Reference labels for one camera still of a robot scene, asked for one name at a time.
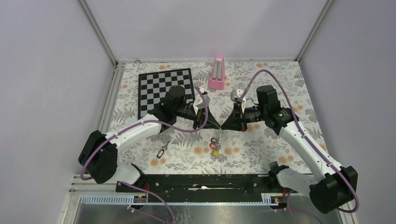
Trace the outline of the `keyring with coloured key tags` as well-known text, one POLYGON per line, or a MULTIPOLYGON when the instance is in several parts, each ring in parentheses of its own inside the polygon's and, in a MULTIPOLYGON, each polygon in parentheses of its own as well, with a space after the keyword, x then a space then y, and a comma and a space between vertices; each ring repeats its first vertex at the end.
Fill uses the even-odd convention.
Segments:
POLYGON ((211 138, 209 147, 213 150, 213 155, 218 156, 220 154, 221 149, 221 136, 223 134, 223 130, 219 129, 219 131, 215 134, 214 137, 211 138))

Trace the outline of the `black carabiner key clip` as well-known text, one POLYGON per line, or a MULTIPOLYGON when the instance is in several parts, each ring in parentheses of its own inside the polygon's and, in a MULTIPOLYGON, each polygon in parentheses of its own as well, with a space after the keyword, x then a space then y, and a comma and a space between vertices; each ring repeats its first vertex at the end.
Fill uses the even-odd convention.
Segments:
POLYGON ((165 145, 163 145, 162 148, 159 150, 159 152, 156 155, 157 159, 162 158, 162 156, 164 155, 165 151, 168 149, 168 144, 169 144, 169 141, 165 145))

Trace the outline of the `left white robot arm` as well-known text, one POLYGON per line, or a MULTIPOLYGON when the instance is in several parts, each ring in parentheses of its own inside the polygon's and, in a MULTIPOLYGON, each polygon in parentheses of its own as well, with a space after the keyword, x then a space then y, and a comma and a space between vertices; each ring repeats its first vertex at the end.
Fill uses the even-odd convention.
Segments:
POLYGON ((185 89, 181 86, 172 86, 148 114, 132 125, 115 132, 101 133, 99 130, 92 132, 78 158, 78 162, 83 167, 80 178, 93 179, 97 184, 108 181, 125 182, 132 191, 141 191, 145 185, 142 172, 135 165, 118 161, 118 156, 123 151, 169 128, 186 132, 174 125, 177 118, 193 122, 190 133, 201 129, 221 128, 210 113, 210 98, 207 92, 199 88, 196 90, 198 96, 195 101, 187 103, 185 89))

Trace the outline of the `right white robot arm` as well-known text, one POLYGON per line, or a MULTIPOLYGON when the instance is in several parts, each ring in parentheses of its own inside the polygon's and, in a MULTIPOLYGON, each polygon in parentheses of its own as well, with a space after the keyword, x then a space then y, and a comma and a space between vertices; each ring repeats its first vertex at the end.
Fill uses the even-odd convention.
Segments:
POLYGON ((258 105, 246 107, 243 91, 232 90, 230 99, 233 101, 233 110, 221 128, 245 132, 249 123, 263 121, 297 152, 313 174, 313 177, 309 177, 286 165, 272 168, 269 171, 269 189, 274 192, 284 188, 295 190, 309 197, 323 214, 340 209, 352 201, 357 188, 357 171, 352 166, 341 165, 310 139, 311 136, 292 109, 281 107, 273 86, 260 86, 256 94, 258 105))

